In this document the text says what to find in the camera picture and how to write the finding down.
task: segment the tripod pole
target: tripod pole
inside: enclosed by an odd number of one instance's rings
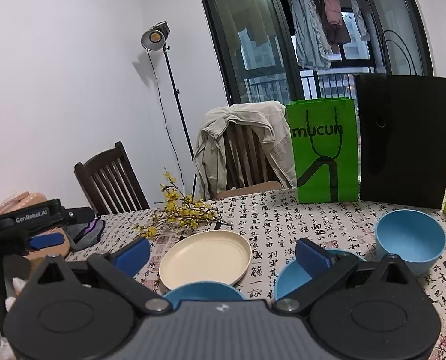
[[[169,78],[171,79],[171,84],[173,86],[174,98],[176,99],[176,105],[178,105],[178,111],[180,112],[181,123],[183,124],[184,134],[186,136],[186,141],[188,142],[188,148],[190,149],[191,160],[193,160],[195,158],[195,154],[193,152],[193,147],[191,146],[191,140],[190,140],[190,136],[188,134],[188,128],[186,127],[186,122],[184,121],[183,110],[181,109],[180,97],[179,97],[180,90],[176,89],[176,85],[174,84],[173,73],[171,71],[171,66],[169,65],[167,50],[169,50],[169,47],[167,47],[166,44],[164,44],[164,46],[163,46],[164,58],[166,59],[166,65],[168,66],[168,72],[169,72]],[[196,173],[195,173],[195,179],[193,181],[192,196],[195,195],[195,188],[196,188]]]

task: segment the metal screw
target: metal screw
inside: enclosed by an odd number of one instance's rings
[[[147,302],[145,303],[145,307],[151,311],[161,312],[165,311],[169,307],[169,302],[166,299],[153,298],[147,300]]]
[[[299,309],[300,303],[291,298],[283,298],[276,302],[276,308],[281,311],[295,311]]]

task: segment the gray ribbed panel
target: gray ribbed panel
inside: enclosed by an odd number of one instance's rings
[[[335,360],[297,318],[279,317],[264,301],[183,302],[178,311],[148,318],[109,360]]]

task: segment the calligraphy tablecloth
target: calligraphy tablecloth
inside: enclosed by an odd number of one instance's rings
[[[354,252],[368,261],[376,259],[373,227],[386,212],[404,206],[375,203],[299,204],[295,190],[263,192],[216,200],[214,203],[224,220],[233,223],[233,231],[246,237],[253,250],[248,272],[236,285],[249,299],[272,299],[279,271],[294,258],[295,242],[308,237],[323,247]],[[446,232],[446,214],[442,211],[420,209],[434,217]],[[107,215],[106,228],[97,245],[73,253],[69,261],[87,259],[95,251],[117,251],[138,236],[132,223],[145,224],[150,210]],[[212,230],[214,224],[198,231]],[[159,293],[165,289],[159,281],[161,258],[184,235],[163,233],[151,243],[149,263],[135,276],[135,280]],[[446,360],[446,248],[437,264],[420,278],[420,283],[438,311],[442,329],[432,360]]]

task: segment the blue gripper pad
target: blue gripper pad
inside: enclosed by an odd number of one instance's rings
[[[113,265],[133,277],[149,261],[150,249],[147,238],[138,238],[116,253]]]
[[[61,233],[37,235],[29,240],[30,246],[37,251],[45,247],[61,245],[62,243],[64,243],[64,235]]]
[[[312,278],[322,274],[335,261],[335,256],[307,238],[296,243],[295,257],[298,264]]]

